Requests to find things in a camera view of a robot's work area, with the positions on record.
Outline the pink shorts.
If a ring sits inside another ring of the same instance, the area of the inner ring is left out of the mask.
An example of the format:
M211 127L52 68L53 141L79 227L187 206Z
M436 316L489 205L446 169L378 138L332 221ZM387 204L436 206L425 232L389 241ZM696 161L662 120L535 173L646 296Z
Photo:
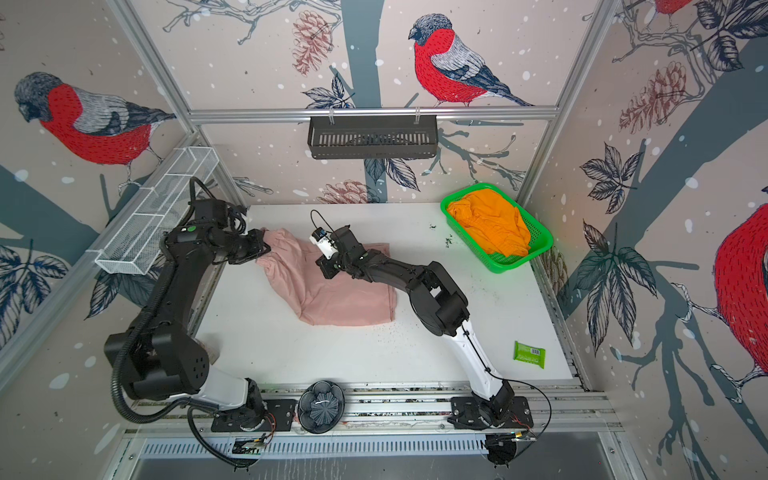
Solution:
M397 294L381 283L339 273L327 279L316 265L319 249L286 229L264 234L271 251L256 260L299 320L312 326L368 327L395 320Z

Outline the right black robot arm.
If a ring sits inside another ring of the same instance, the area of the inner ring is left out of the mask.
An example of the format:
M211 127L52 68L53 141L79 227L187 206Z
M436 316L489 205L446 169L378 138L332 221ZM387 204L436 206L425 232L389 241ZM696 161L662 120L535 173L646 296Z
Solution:
M408 295L416 317L431 334L445 340L469 380L475 411L458 411L449 422L472 430L521 425L525 409L516 403L511 383L495 370L477 341L468 299L442 264L415 265L391 258L360 243L349 227L315 228L310 237L322 256L323 276L345 272L369 283L381 283Z

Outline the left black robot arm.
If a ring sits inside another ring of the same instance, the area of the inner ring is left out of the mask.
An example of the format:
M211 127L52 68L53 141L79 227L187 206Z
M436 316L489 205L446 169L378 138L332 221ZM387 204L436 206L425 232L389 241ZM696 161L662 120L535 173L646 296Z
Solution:
M270 251L263 231L247 227L245 213L224 200L193 200L160 240L165 263L147 305L104 345L112 366L110 395L129 422L153 423L180 406L208 411L242 430L265 420L256 383L214 369L188 332L193 301L211 266L244 264Z

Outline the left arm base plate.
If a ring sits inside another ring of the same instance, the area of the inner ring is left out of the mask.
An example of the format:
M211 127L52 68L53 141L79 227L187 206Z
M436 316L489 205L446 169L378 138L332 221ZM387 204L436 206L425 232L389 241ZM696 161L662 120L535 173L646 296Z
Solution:
M292 428L297 401L294 399L265 400L255 407L244 405L219 412L214 416L211 431L215 433L287 432Z

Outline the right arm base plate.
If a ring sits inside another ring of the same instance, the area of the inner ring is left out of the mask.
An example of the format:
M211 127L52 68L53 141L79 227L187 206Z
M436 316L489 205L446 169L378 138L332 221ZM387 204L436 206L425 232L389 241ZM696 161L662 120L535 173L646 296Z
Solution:
M501 409L495 409L492 402L474 395L453 397L450 403L451 410L447 421L456 429L530 430L534 426L528 400L522 396L515 396L507 406Z

